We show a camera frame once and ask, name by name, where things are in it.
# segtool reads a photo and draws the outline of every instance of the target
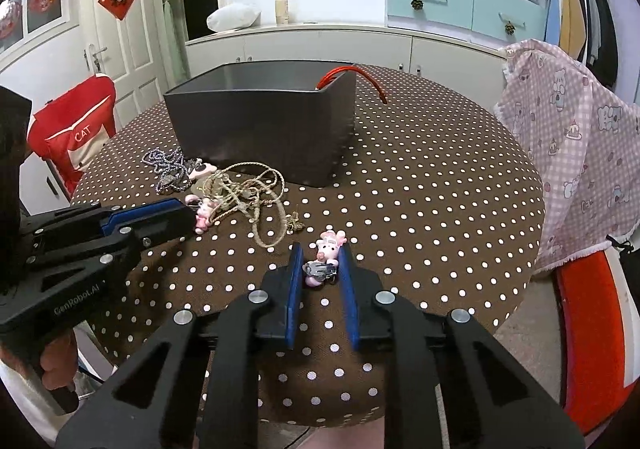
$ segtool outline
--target pink pig keychain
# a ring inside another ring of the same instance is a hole
[[[190,207],[198,206],[194,231],[198,235],[203,235],[209,228],[209,219],[218,206],[218,202],[210,198],[200,199],[195,194],[187,194],[184,201]]]
[[[347,242],[345,231],[324,231],[316,241],[318,253],[316,260],[303,265],[306,273],[305,283],[312,288],[332,280],[338,273],[338,252]]]

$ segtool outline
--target gray storage box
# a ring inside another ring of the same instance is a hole
[[[164,99],[185,158],[202,158],[218,168],[257,161],[288,182],[330,184],[353,134],[355,73],[338,74],[322,90],[316,85],[348,64],[224,64],[176,86]]]

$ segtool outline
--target polka dot tablecloth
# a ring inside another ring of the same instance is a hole
[[[284,205],[299,212],[302,232],[266,251],[237,213],[204,236],[143,252],[122,299],[92,320],[112,362],[122,363],[176,310],[220,310],[256,288],[267,269],[286,265],[292,241],[313,259],[326,229],[345,230],[357,263],[425,311],[466,308],[490,332],[509,317],[538,252],[544,207],[537,172],[475,103],[420,77],[367,70],[390,103],[358,79],[356,133],[335,182],[322,189],[287,184]],[[74,203],[131,208],[158,200],[157,177],[141,159],[151,148],[175,146],[158,104],[104,146]],[[277,234],[277,219],[276,207],[264,209],[265,239]],[[316,427],[379,418],[384,355],[351,350],[338,286],[306,288],[300,306],[294,350],[259,356],[259,418]]]

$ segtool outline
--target blue gripper pad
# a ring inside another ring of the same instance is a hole
[[[340,283],[340,293],[342,294],[347,335],[351,341],[351,347],[357,351],[360,345],[360,324],[358,322],[356,295],[353,290],[353,281],[351,280],[351,263],[353,261],[347,255],[347,250],[341,247],[340,251],[338,251],[338,281]]]
[[[180,200],[176,198],[167,198],[166,200],[160,200],[159,202],[146,204],[134,209],[119,210],[114,212],[109,217],[109,220],[102,226],[102,233],[105,236],[109,236],[116,228],[120,228],[129,222],[139,218],[147,218],[156,214],[156,212],[172,210],[177,207],[182,207]]]
[[[298,312],[300,310],[300,296],[302,294],[302,263],[303,251],[299,243],[294,243],[292,255],[289,258],[289,298],[287,299],[287,330],[285,342],[292,350],[298,328]]]

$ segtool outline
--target bottle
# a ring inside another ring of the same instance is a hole
[[[276,24],[289,24],[289,0],[276,0]]]

